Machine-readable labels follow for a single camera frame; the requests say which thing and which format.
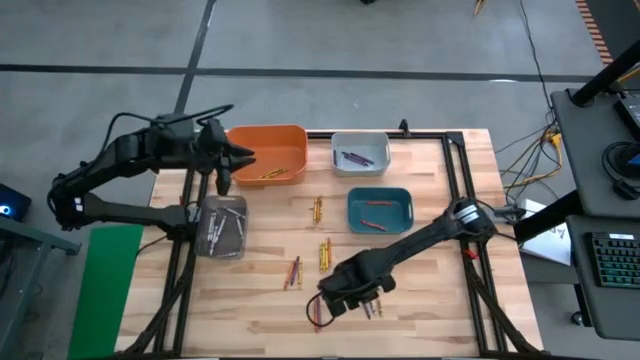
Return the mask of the white plastic bin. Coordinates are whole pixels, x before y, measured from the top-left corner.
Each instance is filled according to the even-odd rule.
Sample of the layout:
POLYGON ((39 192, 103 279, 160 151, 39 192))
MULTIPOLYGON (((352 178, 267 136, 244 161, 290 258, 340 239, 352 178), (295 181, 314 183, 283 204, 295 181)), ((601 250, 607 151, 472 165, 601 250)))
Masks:
POLYGON ((331 138, 332 170, 339 177, 382 176, 391 163, 388 136, 383 132, 339 132, 331 138), (342 153, 353 152, 375 164, 360 166, 346 160, 342 153))

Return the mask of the black desk beam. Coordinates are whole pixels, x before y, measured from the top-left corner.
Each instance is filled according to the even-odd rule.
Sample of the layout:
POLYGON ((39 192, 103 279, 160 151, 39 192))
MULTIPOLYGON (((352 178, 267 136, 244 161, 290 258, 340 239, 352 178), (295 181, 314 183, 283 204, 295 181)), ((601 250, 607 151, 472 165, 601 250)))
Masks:
POLYGON ((583 213, 577 190, 556 200, 541 211, 518 221, 514 226, 516 241, 521 244, 565 222, 569 215, 583 213))

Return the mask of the clear grey plastic bin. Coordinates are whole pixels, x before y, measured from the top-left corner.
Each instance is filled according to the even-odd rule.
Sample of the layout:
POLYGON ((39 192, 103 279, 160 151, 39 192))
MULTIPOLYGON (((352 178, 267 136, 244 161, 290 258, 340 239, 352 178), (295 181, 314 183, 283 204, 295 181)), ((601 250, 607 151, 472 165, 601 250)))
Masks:
POLYGON ((198 228, 195 241, 195 253, 197 256, 216 258, 218 254, 234 251, 245 251, 247 240, 247 225, 249 212, 246 199, 242 196, 208 196, 205 198, 199 214, 198 228), (224 210, 224 207, 232 208, 243 213, 246 218, 241 218, 244 230, 244 238, 240 237, 236 216, 224 210), (212 213, 217 213, 216 225, 223 216, 227 216, 224 229, 212 255, 209 254, 211 242, 207 242, 207 226, 212 213))

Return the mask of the grey desk with pole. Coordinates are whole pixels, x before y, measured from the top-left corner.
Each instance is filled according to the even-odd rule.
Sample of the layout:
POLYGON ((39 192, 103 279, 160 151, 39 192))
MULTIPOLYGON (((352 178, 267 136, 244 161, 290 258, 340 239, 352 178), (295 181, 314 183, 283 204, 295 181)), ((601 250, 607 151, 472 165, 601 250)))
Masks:
POLYGON ((582 212, 595 217, 640 218, 640 199, 618 196, 601 164, 608 145, 633 140, 614 110, 617 100, 615 95, 601 94, 580 107, 571 101, 569 90, 551 94, 582 212))

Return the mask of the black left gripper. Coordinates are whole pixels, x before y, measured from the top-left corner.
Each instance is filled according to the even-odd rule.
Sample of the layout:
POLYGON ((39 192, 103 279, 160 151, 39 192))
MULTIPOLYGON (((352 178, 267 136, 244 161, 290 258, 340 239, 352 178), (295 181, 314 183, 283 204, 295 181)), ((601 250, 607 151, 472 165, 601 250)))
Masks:
POLYGON ((220 121, 214 117, 202 120, 202 128, 196 138, 195 169, 201 175, 216 173, 216 191, 226 196, 231 187, 231 173, 256 162, 254 151, 228 141, 220 121))

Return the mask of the backlit black keyboard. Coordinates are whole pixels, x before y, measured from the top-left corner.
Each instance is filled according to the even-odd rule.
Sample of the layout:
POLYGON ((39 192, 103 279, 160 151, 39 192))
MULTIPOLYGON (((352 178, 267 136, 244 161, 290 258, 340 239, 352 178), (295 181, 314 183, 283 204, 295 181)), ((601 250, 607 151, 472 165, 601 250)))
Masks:
POLYGON ((640 289, 640 234, 591 232, 587 243, 599 287, 640 289))

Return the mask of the grey metal stand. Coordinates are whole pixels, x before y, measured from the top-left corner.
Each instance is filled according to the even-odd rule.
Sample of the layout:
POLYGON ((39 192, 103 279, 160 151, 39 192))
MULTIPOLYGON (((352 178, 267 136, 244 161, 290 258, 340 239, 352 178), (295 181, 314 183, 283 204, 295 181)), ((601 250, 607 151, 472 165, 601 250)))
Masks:
POLYGON ((81 245, 0 217, 0 360, 9 360, 26 309, 53 249, 77 255, 81 245))

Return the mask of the orange plastic bin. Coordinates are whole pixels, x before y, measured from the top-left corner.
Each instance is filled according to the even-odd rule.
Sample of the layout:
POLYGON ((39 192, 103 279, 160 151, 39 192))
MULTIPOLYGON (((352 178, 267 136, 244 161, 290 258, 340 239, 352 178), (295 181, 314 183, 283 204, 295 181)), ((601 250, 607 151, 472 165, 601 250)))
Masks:
POLYGON ((256 162, 233 174, 243 187, 294 185, 306 175, 308 137, 299 125, 238 126, 227 133, 231 142, 254 151, 256 162), (270 171, 289 171, 271 179, 258 179, 270 171))

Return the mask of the black aluminium table frame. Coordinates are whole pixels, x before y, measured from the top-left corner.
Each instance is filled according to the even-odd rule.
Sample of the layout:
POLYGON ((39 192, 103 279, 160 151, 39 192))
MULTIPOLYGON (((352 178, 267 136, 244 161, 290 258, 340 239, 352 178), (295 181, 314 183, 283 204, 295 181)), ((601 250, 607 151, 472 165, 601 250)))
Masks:
POLYGON ((454 241, 440 244, 394 270, 397 287, 381 296, 383 317, 363 310, 330 320, 315 333, 305 306, 320 279, 319 247, 331 239, 332 258, 387 245, 388 235, 353 233, 348 192, 359 186, 400 187, 413 201, 414 223, 428 224, 456 194, 472 192, 502 204, 502 185, 489 134, 429 131, 425 138, 394 139, 391 163, 380 177, 337 177, 331 145, 313 139, 306 175, 289 186, 233 187, 244 197, 249 224, 244 255, 195 264, 182 354, 194 357, 439 357, 478 352, 462 260, 454 241), (315 197, 322 220, 314 225, 315 197), (302 289, 283 290, 289 266, 303 262, 302 289))

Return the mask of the white paper sheet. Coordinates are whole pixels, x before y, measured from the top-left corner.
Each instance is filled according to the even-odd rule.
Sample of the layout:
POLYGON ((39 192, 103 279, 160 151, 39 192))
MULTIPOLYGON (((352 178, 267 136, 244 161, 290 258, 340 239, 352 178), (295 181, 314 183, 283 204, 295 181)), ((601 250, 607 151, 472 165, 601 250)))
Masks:
POLYGON ((526 221, 540 212, 544 213, 546 219, 551 217, 553 220, 557 220, 559 211, 554 209, 548 211, 546 205, 527 198, 520 201, 519 208, 524 211, 524 215, 518 221, 517 231, 515 232, 516 238, 520 242, 520 250, 528 255, 564 266, 571 266, 573 264, 571 238, 565 222, 559 223, 527 240, 524 237, 529 235, 530 226, 526 226, 525 229, 520 226, 522 221, 526 221))

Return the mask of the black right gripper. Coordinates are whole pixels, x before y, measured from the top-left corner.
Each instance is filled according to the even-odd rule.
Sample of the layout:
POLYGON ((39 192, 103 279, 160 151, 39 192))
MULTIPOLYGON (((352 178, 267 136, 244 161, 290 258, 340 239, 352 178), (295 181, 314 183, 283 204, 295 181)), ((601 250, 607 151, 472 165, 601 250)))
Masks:
POLYGON ((394 255, 386 249, 364 250, 339 263, 333 273, 319 282, 319 290, 332 317, 358 308, 362 299, 379 288, 387 293, 396 288, 391 275, 394 255))

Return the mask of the hazard-striped floor mat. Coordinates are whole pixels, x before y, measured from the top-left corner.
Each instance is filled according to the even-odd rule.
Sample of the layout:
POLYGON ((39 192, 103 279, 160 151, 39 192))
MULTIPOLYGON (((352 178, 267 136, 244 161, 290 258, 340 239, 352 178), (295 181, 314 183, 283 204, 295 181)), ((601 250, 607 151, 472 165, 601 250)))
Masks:
POLYGON ((574 0, 604 65, 640 40, 640 0, 574 0))

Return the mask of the grey desk with keyboard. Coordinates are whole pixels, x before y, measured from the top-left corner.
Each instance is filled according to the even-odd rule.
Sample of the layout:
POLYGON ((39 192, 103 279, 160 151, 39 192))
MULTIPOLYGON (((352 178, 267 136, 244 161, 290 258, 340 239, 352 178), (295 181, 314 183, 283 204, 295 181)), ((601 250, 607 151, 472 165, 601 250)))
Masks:
POLYGON ((604 339, 640 341, 640 288, 601 287, 591 256, 589 233, 640 235, 640 222, 571 215, 566 225, 578 277, 574 286, 585 327, 604 339))

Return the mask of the black pole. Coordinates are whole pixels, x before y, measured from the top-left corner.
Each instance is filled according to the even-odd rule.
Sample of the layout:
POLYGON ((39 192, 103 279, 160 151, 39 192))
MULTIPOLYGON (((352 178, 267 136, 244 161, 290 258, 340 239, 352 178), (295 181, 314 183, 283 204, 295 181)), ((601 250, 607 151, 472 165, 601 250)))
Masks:
POLYGON ((640 39, 636 40, 618 58, 607 65, 579 90, 571 94, 570 100, 574 105, 580 107, 586 106, 596 95, 617 82, 620 77, 628 73, 638 62, 640 62, 640 39))

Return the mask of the flat black device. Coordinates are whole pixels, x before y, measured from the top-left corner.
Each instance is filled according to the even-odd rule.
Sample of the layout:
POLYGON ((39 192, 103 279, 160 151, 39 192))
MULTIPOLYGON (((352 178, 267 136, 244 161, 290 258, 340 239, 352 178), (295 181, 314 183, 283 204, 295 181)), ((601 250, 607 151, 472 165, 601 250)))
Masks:
POLYGON ((632 138, 640 142, 640 98, 627 96, 614 104, 614 110, 630 132, 632 138))

